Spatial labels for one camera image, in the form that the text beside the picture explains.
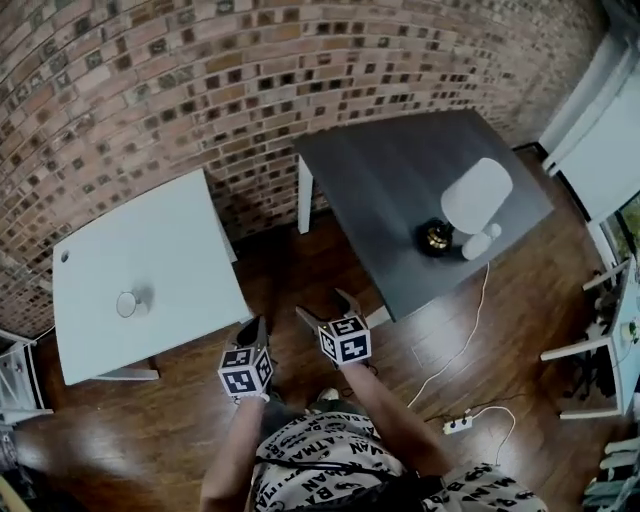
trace black strap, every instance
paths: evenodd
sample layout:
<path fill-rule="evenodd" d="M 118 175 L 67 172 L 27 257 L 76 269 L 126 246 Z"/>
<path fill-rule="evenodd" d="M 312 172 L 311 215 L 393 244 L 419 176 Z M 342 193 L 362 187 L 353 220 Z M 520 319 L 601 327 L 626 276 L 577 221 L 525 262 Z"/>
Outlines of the black strap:
<path fill-rule="evenodd" d="M 353 464 L 347 464 L 344 462 L 293 462 L 279 459 L 265 459 L 264 457 L 256 457 L 256 463 L 273 464 L 274 466 L 281 466 L 289 469 L 319 469 L 323 471 L 342 471 L 345 473 L 361 473 L 365 475 L 373 475 L 380 479 L 382 482 L 388 482 L 390 480 L 397 479 L 399 477 L 390 475 L 385 471 L 378 471 L 375 469 L 361 468 Z"/>

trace electrical outlet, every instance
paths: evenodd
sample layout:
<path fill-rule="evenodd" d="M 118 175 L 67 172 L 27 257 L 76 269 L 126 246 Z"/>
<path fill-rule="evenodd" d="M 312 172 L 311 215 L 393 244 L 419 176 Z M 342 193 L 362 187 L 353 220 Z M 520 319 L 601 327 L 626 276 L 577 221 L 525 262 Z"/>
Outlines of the electrical outlet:
<path fill-rule="evenodd" d="M 465 418 L 457 418 L 453 421 L 447 421 L 442 429 L 445 434 L 451 435 L 462 430 L 471 428 L 473 424 L 473 416 L 467 416 Z"/>

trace printed shirt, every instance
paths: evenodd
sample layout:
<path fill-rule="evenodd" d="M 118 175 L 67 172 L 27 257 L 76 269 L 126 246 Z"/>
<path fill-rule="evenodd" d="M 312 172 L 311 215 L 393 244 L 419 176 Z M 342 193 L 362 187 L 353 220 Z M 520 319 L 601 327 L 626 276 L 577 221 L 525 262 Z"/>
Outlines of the printed shirt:
<path fill-rule="evenodd" d="M 404 467 L 382 446 L 366 416 L 322 413 L 292 421 L 265 440 L 258 456 L 290 462 L 341 462 L 400 476 Z M 258 512 L 288 510 L 350 495 L 380 484 L 374 475 L 330 470 L 256 467 L 252 502 Z M 425 500 L 430 512 L 546 512 L 535 494 L 488 464 L 457 468 L 441 492 Z"/>

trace lamp shade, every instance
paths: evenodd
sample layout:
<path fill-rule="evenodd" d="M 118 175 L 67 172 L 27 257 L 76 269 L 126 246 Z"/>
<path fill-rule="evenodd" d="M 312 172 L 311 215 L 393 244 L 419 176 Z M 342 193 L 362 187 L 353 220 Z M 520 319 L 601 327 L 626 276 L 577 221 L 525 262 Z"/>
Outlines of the lamp shade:
<path fill-rule="evenodd" d="M 458 231 L 475 235 L 483 230 L 513 190 L 511 176 L 498 162 L 481 158 L 444 191 L 442 211 Z"/>

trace white cable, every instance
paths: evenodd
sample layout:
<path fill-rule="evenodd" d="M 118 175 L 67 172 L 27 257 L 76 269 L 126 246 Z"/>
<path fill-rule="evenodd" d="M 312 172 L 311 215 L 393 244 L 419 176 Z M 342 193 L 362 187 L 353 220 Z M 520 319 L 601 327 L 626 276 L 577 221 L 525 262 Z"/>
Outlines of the white cable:
<path fill-rule="evenodd" d="M 498 459 L 500 458 L 500 450 L 502 450 L 502 447 L 504 446 L 504 444 L 507 442 L 509 437 L 511 437 L 511 433 L 513 432 L 513 429 L 516 428 L 516 417 L 513 415 L 513 413 L 509 409 L 507 409 L 506 407 L 504 407 L 502 405 L 490 405 L 489 407 L 485 407 L 478 414 L 473 416 L 473 419 L 474 420 L 477 419 L 478 416 L 480 416 L 483 412 L 488 411 L 490 409 L 502 409 L 503 411 L 507 411 L 509 413 L 509 416 L 511 416 L 511 419 L 513 420 L 513 425 L 511 425 L 511 429 L 509 430 L 509 433 L 507 434 L 507 437 L 505 437 L 504 441 L 502 441 L 500 443 L 500 446 L 498 446 L 498 452 L 496 453 L 496 464 L 495 464 L 497 466 L 498 465 Z"/>
<path fill-rule="evenodd" d="M 7 357 L 11 354 L 15 354 L 16 352 L 20 352 L 21 350 L 24 350 L 25 347 L 28 347 L 29 345 L 35 345 L 39 339 L 44 338 L 47 334 L 49 334 L 55 328 L 56 328 L 55 325 L 51 326 L 49 329 L 44 331 L 40 336 L 38 336 L 35 340 L 31 340 L 29 343 L 22 343 L 18 348 L 14 350 L 9 350 L 9 352 L 5 352 L 4 354 L 0 354 L 0 358 Z"/>
<path fill-rule="evenodd" d="M 469 334 L 469 337 L 467 338 L 467 342 L 464 344 L 464 347 L 462 348 L 462 350 L 460 352 L 458 352 L 455 356 L 453 356 L 453 358 L 444 366 L 444 368 L 442 370 L 440 370 L 438 373 L 436 373 L 435 375 L 432 375 L 431 377 L 429 377 L 427 380 L 424 381 L 424 384 L 422 384 L 422 387 L 420 388 L 420 391 L 418 391 L 418 393 L 416 393 L 416 396 L 413 397 L 413 400 L 411 400 L 411 402 L 409 402 L 409 405 L 407 407 L 411 407 L 415 403 L 415 401 L 422 394 L 422 392 L 424 391 L 424 388 L 427 387 L 427 384 L 429 382 L 431 382 L 433 379 L 435 379 L 439 375 L 442 375 L 444 373 L 444 371 L 447 368 L 449 368 L 451 363 L 453 363 L 458 357 L 460 357 L 464 353 L 465 350 L 467 350 L 467 347 L 469 346 L 469 342 L 471 341 L 471 338 L 473 338 L 473 335 L 476 333 L 476 330 L 478 329 L 478 324 L 480 323 L 480 310 L 482 309 L 482 304 L 484 302 L 484 290 L 485 290 L 485 288 L 487 286 L 487 279 L 488 278 L 489 278 L 489 263 L 487 263 L 487 272 L 484 275 L 484 282 L 482 283 L 482 292 L 481 292 L 481 295 L 480 295 L 480 304 L 478 305 L 478 311 L 476 312 L 476 323 L 473 326 L 473 330 L 471 331 L 471 334 Z"/>

